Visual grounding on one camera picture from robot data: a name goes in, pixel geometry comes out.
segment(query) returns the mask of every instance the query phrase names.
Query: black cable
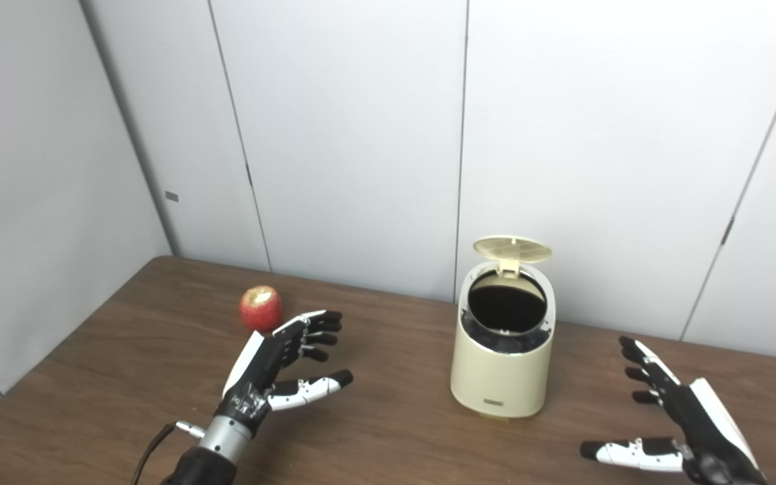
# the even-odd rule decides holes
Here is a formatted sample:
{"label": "black cable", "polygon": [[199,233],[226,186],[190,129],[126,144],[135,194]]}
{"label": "black cable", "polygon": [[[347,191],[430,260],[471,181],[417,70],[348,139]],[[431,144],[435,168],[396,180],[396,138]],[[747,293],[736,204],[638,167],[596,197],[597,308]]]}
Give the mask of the black cable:
{"label": "black cable", "polygon": [[139,458],[136,470],[133,470],[133,478],[130,479],[130,485],[136,485],[136,482],[139,481],[139,475],[142,473],[142,467],[145,466],[146,461],[148,461],[149,455],[152,454],[152,451],[154,451],[154,449],[160,445],[160,442],[169,436],[173,430],[175,430],[175,423],[166,424],[166,426],[160,429],[158,436],[155,436],[148,444],[148,447],[145,448],[145,453],[142,454],[142,458]]}

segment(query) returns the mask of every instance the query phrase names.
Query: robot finger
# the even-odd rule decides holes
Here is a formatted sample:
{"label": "robot finger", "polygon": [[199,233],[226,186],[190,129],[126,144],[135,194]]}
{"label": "robot finger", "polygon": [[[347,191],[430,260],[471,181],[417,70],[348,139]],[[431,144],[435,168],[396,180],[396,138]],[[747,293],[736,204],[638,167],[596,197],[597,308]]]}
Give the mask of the robot finger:
{"label": "robot finger", "polygon": [[634,441],[584,441],[579,454],[590,460],[650,472],[683,472],[684,458],[672,438],[637,438]]}
{"label": "robot finger", "polygon": [[643,367],[645,373],[649,375],[652,386],[669,387],[680,384],[678,378],[672,374],[672,371],[660,360],[660,357],[639,340],[622,335],[618,338],[618,343],[622,344],[622,355],[628,361],[638,363]]}
{"label": "robot finger", "polygon": [[304,336],[304,343],[307,345],[311,345],[311,344],[334,345],[337,343],[337,336],[330,333],[325,333],[324,331],[308,333],[307,335]]}
{"label": "robot finger", "polygon": [[310,313],[304,313],[301,316],[307,319],[309,331],[341,331],[341,328],[343,328],[343,325],[341,324],[343,314],[339,311],[311,311]]}
{"label": "robot finger", "polygon": [[638,366],[626,366],[626,368],[624,368],[624,373],[628,378],[631,378],[634,381],[640,381],[640,383],[646,383],[649,384],[649,386],[652,385],[652,379],[649,377],[649,373],[638,368]]}
{"label": "robot finger", "polygon": [[325,350],[311,347],[310,345],[301,346],[301,356],[313,359],[317,362],[325,362],[329,360],[329,353]]}
{"label": "robot finger", "polygon": [[352,373],[348,369],[339,370],[326,377],[281,381],[274,384],[274,390],[268,396],[268,404],[274,411],[297,408],[330,393],[336,393],[352,381]]}
{"label": "robot finger", "polygon": [[640,404],[663,405],[663,402],[660,400],[660,394],[657,391],[634,391],[630,396],[634,398],[634,402]]}

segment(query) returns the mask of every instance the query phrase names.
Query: apple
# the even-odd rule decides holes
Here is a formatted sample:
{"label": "apple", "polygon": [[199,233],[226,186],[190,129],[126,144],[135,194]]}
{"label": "apple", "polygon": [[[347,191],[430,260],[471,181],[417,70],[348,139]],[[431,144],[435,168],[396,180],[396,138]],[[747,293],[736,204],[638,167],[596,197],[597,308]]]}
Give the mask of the apple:
{"label": "apple", "polygon": [[241,321],[247,328],[271,333],[283,323],[283,303],[271,286],[253,286],[241,295]]}

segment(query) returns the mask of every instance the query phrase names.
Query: cable connector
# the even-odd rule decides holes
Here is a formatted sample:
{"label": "cable connector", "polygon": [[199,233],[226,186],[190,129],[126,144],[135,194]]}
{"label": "cable connector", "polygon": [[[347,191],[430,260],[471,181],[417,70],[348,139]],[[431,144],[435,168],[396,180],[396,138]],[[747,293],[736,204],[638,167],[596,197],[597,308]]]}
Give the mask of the cable connector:
{"label": "cable connector", "polygon": [[182,430],[183,432],[187,432],[187,434],[191,435],[195,439],[203,439],[203,436],[205,436],[205,430],[196,424],[188,423],[187,421],[176,421],[175,427],[179,428],[179,430]]}

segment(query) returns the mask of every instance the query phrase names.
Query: wall hinge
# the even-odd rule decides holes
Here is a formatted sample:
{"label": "wall hinge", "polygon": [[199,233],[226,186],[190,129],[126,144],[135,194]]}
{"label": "wall hinge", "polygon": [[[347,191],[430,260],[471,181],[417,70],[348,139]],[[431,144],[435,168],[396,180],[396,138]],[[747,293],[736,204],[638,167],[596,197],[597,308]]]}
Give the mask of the wall hinge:
{"label": "wall hinge", "polygon": [[730,223],[726,224],[726,231],[723,233],[723,239],[720,240],[720,245],[726,245],[726,240],[730,237],[730,230],[732,230],[732,224],[735,223],[736,218],[731,218]]}

